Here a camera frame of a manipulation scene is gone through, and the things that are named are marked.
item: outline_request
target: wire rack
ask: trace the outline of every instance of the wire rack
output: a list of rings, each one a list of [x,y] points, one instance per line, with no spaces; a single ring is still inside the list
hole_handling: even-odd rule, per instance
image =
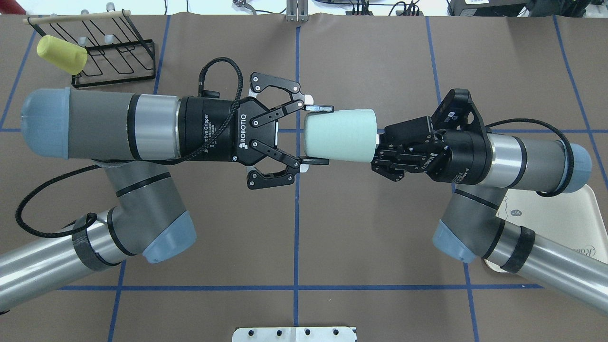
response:
[[[72,86],[82,88],[156,77],[154,41],[142,38],[130,16],[128,10],[93,14],[83,11],[81,15],[26,20],[41,37],[47,33],[40,25],[48,24],[48,31],[52,30],[57,38],[86,49],[85,67],[72,76]]]

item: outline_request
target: robotiq logo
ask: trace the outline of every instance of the robotiq logo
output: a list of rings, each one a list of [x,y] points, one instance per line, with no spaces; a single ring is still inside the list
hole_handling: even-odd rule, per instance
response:
[[[431,154],[430,154],[430,157],[429,157],[429,160],[427,160],[427,161],[424,163],[424,165],[422,165],[421,169],[423,169],[423,170],[424,170],[424,169],[426,169],[426,167],[427,167],[427,166],[429,166],[429,164],[430,164],[430,163],[433,161],[433,159],[435,159],[435,157],[436,157],[436,156],[438,156],[438,154],[436,154],[436,153],[431,153]]]
[[[238,144],[238,146],[240,148],[244,148],[247,150],[249,148],[247,146],[247,126],[245,125],[245,123],[246,123],[245,120],[247,120],[247,114],[241,114],[240,119],[241,120],[239,122],[239,128],[241,129],[241,131],[240,131],[240,138],[241,138],[240,142],[241,143]]]

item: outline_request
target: brown table surface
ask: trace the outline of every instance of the brown table surface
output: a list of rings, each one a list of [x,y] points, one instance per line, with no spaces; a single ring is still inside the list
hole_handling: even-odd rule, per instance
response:
[[[13,219],[25,194],[91,163],[37,156],[19,133],[28,93],[70,84],[36,56],[40,37],[22,18],[0,16],[0,253],[35,239]],[[383,128],[431,115],[451,88],[467,88],[485,122],[545,120],[587,148],[589,185],[608,217],[606,19],[313,15],[301,27],[284,20],[135,16],[156,42],[156,79],[90,89],[196,94],[200,68],[227,56],[246,89],[254,71],[296,79],[316,103],[374,109]],[[207,89],[233,96],[228,65],[207,80]],[[303,115],[281,120],[279,147],[303,153]],[[542,127],[502,128],[556,139]],[[17,306],[0,317],[0,340],[230,341],[237,327],[346,325],[357,327],[359,341],[606,341],[605,316],[520,286],[530,282],[479,259],[465,265],[438,251],[431,238],[449,184],[423,175],[395,184],[367,164],[339,161],[312,167],[295,186],[256,191],[236,163],[186,162],[171,172],[196,225],[193,247],[157,265],[131,258]],[[80,175],[41,193],[25,218],[51,231],[116,205],[111,189],[100,171]]]

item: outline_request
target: yellow sponge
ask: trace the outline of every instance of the yellow sponge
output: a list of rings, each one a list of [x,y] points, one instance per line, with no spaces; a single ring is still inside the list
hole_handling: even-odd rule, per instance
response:
[[[57,37],[46,35],[36,47],[38,55],[70,75],[77,75],[85,67],[86,49]]]

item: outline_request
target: blue grid line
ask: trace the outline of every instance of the blue grid line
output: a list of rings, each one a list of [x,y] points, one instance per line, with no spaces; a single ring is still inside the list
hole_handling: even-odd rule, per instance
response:
[[[295,28],[295,81],[300,82],[300,26]],[[295,112],[295,155],[300,155],[300,111]],[[300,174],[295,175],[294,204],[294,327],[299,325],[299,290],[300,285]]]
[[[127,285],[123,291],[293,291],[291,285]]]
[[[114,285],[66,285],[60,287],[59,291],[116,291],[118,286]]]
[[[437,64],[435,63],[435,48],[433,47],[433,37],[430,31],[430,19],[428,16],[424,17],[426,20],[426,33],[429,37],[429,50],[430,50],[430,62],[433,66],[433,78],[435,79],[435,92],[437,95],[437,104],[441,104],[441,93],[439,89],[439,76],[437,75]],[[452,192],[456,189],[456,186],[452,184]],[[477,317],[475,315],[475,302],[473,301],[473,291],[471,290],[471,278],[469,276],[469,265],[463,263],[466,279],[466,292],[469,298],[469,312],[471,314],[471,326],[473,329],[473,337],[475,342],[479,342],[479,332],[477,330]]]
[[[158,92],[158,83],[161,81],[162,71],[162,60],[165,58],[165,48],[167,47],[167,35],[169,34],[169,24],[171,23],[171,16],[167,16],[167,23],[165,24],[165,35],[162,37],[162,49],[161,56],[158,59],[158,71],[156,72],[156,80],[154,80],[154,93]]]
[[[606,170],[604,170],[604,163],[602,162],[602,158],[599,156],[598,146],[595,144],[595,138],[593,138],[593,133],[591,131],[591,125],[589,124],[589,119],[587,118],[587,113],[585,113],[585,107],[582,105],[581,96],[578,92],[578,87],[576,86],[576,82],[574,81],[574,76],[572,75],[572,70],[570,69],[570,63],[568,62],[568,56],[566,56],[566,50],[564,49],[564,42],[562,41],[562,34],[559,31],[558,18],[556,16],[553,16],[553,24],[555,25],[555,32],[558,36],[559,48],[562,51],[562,58],[564,59],[566,71],[568,72],[568,77],[570,78],[570,83],[572,84],[572,89],[574,90],[574,94],[576,96],[576,101],[578,102],[578,107],[581,110],[582,119],[585,122],[585,127],[587,127],[587,133],[589,134],[589,139],[591,140],[591,146],[593,146],[593,152],[595,153],[595,158],[598,161],[599,171],[602,174],[602,178],[604,178],[604,185],[606,186],[606,189],[608,189],[608,177],[606,177]]]
[[[437,94],[437,103],[441,103],[441,91],[439,90],[439,76],[437,75],[437,64],[435,64],[435,49],[433,48],[433,36],[430,33],[430,19],[425,16],[426,33],[429,37],[430,63],[433,66],[433,78],[435,79],[435,93]]]
[[[125,278],[126,260],[120,264],[120,274],[118,276],[118,286],[116,287],[116,297],[114,298],[114,308],[112,309],[112,320],[110,321],[110,329],[108,332],[108,342],[112,342],[114,338],[114,328],[116,326],[116,318],[118,317],[118,306],[120,304],[120,293],[122,292],[122,282]]]
[[[9,98],[6,101],[6,105],[4,106],[4,112],[2,112],[2,118],[0,118],[0,128],[4,126],[4,121],[6,120],[6,116],[9,113],[10,103],[13,102],[13,96],[15,95],[15,91],[17,90],[17,85],[19,84],[19,79],[21,78],[21,73],[23,72],[23,67],[26,65],[27,56],[30,54],[30,50],[32,48],[32,43],[34,42],[34,37],[36,35],[36,31],[32,31],[32,36],[30,37],[29,43],[27,43],[26,53],[23,54],[23,59],[21,60],[21,64],[19,65],[19,70],[17,71],[17,76],[15,76],[15,81],[13,82],[13,87],[10,90]]]
[[[528,290],[543,288],[538,284],[444,284],[444,285],[298,285],[298,291],[434,291],[434,290]],[[122,285],[125,291],[293,291],[293,285]],[[113,285],[67,285],[58,291],[116,291]]]
[[[473,289],[471,288],[471,275],[469,274],[469,264],[463,262],[465,269],[466,294],[469,298],[469,311],[471,312],[471,324],[473,325],[473,339],[479,342],[479,331],[477,330],[477,315],[475,315],[475,302],[473,301]]]

